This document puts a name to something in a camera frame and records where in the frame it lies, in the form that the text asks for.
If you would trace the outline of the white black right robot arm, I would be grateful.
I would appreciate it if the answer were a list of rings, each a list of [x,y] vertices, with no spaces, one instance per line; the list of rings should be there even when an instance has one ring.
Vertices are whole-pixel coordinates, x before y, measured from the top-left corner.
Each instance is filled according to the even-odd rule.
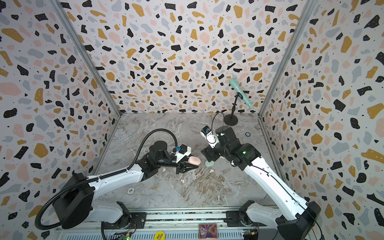
[[[209,144],[201,151],[207,161],[226,159],[255,180],[276,204],[276,208],[272,208],[249,200],[235,212],[234,217],[227,213],[229,226],[264,224],[277,230],[285,240],[304,240],[308,236],[317,225],[321,211],[316,202],[308,203],[296,194],[253,145],[240,142],[231,127],[223,126],[213,131],[205,126],[200,134]]]

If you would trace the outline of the pink earbud case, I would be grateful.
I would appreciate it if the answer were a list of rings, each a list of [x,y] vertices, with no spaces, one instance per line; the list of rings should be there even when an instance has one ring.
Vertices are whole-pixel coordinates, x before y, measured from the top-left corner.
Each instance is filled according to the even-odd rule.
[[[201,164],[201,160],[198,157],[194,156],[189,157],[188,162],[195,166],[199,166]]]

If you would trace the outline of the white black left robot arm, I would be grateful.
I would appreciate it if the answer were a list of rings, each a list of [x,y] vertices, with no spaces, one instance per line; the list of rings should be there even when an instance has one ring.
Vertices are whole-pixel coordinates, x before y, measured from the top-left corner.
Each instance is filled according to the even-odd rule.
[[[103,204],[97,199],[113,190],[145,181],[158,173],[160,167],[172,167],[176,173],[197,169],[201,160],[192,155],[191,147],[180,145],[168,152],[164,141],[150,146],[149,152],[131,168],[123,168],[92,177],[76,174],[65,187],[71,190],[59,196],[53,207],[63,229],[71,229],[83,222],[105,222],[120,229],[134,222],[133,214],[122,202]]]

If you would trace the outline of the mint green earbud case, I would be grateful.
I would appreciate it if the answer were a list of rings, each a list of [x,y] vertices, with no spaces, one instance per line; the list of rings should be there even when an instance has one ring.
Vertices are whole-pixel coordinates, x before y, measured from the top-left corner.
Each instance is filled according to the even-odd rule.
[[[205,161],[205,166],[206,166],[207,168],[211,168],[211,167],[213,167],[214,165],[215,165],[215,162]]]

